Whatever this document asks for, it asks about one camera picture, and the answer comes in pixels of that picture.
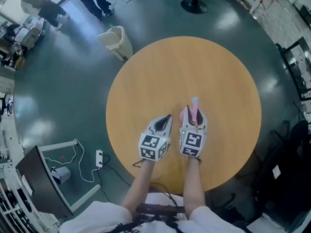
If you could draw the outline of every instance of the metal rack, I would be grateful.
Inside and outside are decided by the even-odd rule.
[[[54,215],[36,210],[12,163],[0,164],[0,213],[13,233],[59,231]]]

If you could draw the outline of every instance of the forearm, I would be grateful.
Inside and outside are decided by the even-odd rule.
[[[143,161],[139,174],[123,200],[122,206],[128,209],[133,217],[137,206],[146,201],[154,166],[154,161]]]
[[[184,186],[184,206],[187,218],[196,208],[205,205],[199,161],[193,157],[188,157]]]

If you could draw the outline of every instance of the shoe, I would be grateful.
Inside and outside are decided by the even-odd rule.
[[[111,16],[113,14],[113,10],[111,9],[111,10],[109,10],[109,12],[108,13],[105,13],[105,15],[106,16]]]
[[[69,14],[69,13],[66,13],[66,14],[63,16],[63,18],[65,18],[65,19],[70,18],[70,14]]]
[[[55,31],[60,30],[60,28],[63,26],[63,24],[59,23],[58,26],[55,28]]]
[[[104,15],[102,14],[102,16],[100,17],[100,18],[97,18],[99,21],[102,21],[102,20],[104,20]]]

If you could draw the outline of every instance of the white cable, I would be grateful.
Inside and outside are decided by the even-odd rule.
[[[92,180],[92,181],[87,181],[87,180],[85,180],[85,179],[82,177],[81,168],[80,168],[80,163],[81,163],[82,158],[83,158],[83,156],[84,156],[85,150],[84,150],[82,144],[81,144],[77,139],[74,139],[74,140],[76,140],[76,141],[79,143],[79,145],[82,147],[82,149],[83,149],[83,154],[82,154],[81,159],[80,159],[79,164],[78,164],[79,171],[80,171],[80,176],[81,176],[82,180],[84,180],[84,181],[86,181],[86,182],[89,182],[89,183],[93,183],[93,182],[95,181],[95,177],[94,177],[93,172],[99,170],[99,168],[98,168],[98,169],[93,169],[93,170],[92,170],[92,176],[93,176],[93,180]],[[57,163],[59,163],[59,164],[61,164],[61,165],[70,164],[70,163],[72,163],[73,159],[74,159],[74,158],[76,157],[76,155],[77,155],[76,149],[74,148],[74,146],[72,146],[72,147],[73,147],[73,150],[74,150],[74,156],[73,156],[73,158],[71,159],[70,162],[61,163],[61,162],[59,162],[59,161],[51,160],[50,158],[46,158],[46,157],[44,157],[44,159],[57,162]]]

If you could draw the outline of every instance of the white tag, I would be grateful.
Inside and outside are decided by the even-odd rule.
[[[272,172],[273,172],[273,177],[275,180],[278,178],[278,176],[281,175],[281,171],[278,165],[276,165],[275,168],[272,169]]]
[[[27,192],[31,196],[33,194],[32,189],[30,188],[30,185],[28,184],[28,181],[26,180],[25,175],[21,177],[21,182],[23,183],[24,187],[26,188]]]

